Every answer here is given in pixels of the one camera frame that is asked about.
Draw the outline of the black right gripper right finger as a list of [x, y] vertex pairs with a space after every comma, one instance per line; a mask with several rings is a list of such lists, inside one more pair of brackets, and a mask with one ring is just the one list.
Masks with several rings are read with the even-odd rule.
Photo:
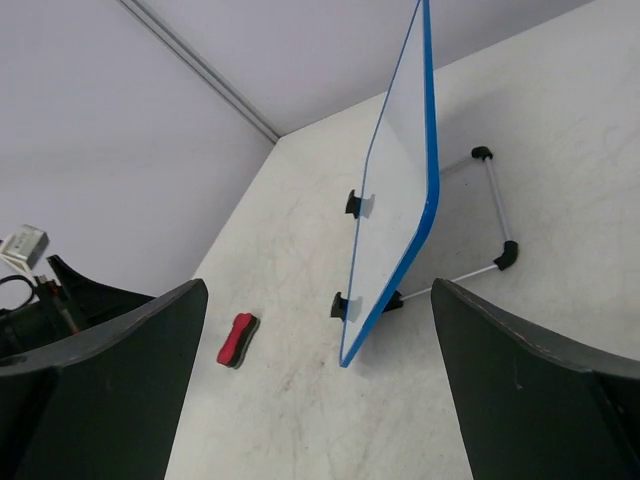
[[476, 479], [636, 479], [639, 363], [431, 290], [437, 338]]

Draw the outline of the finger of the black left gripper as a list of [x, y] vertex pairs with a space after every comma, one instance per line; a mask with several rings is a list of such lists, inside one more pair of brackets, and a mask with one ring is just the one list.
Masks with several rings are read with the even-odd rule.
[[153, 296], [91, 280], [71, 268], [58, 255], [48, 257], [47, 262], [60, 284], [63, 305], [78, 330], [102, 324], [154, 299]]

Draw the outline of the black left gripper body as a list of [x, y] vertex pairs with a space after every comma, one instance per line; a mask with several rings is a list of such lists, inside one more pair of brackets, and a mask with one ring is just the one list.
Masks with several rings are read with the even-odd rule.
[[60, 340], [97, 326], [95, 287], [97, 283], [71, 268], [59, 255], [47, 258], [54, 278], [36, 278], [38, 340]]

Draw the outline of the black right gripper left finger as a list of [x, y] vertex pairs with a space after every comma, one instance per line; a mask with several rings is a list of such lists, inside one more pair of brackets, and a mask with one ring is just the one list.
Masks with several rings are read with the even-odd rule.
[[2, 478], [164, 478], [207, 300], [203, 280], [191, 280], [2, 359]]

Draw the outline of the red bone-shaped eraser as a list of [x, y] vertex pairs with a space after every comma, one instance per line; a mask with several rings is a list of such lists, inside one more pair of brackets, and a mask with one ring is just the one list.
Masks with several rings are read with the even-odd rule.
[[251, 313], [238, 314], [217, 354], [217, 363], [227, 368], [238, 369], [244, 362], [247, 349], [258, 331], [260, 323], [260, 319]]

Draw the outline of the blue framed whiteboard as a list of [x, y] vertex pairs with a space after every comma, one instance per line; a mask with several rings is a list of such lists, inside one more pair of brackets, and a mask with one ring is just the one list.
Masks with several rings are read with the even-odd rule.
[[440, 169], [430, 5], [417, 3], [366, 155], [339, 364], [348, 366], [435, 222]]

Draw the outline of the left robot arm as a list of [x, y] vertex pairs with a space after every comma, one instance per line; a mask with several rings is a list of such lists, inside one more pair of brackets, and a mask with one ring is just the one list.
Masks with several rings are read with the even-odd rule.
[[28, 283], [31, 296], [1, 310], [1, 356], [28, 352], [128, 313], [153, 298], [91, 280], [58, 255], [47, 258], [56, 278]]

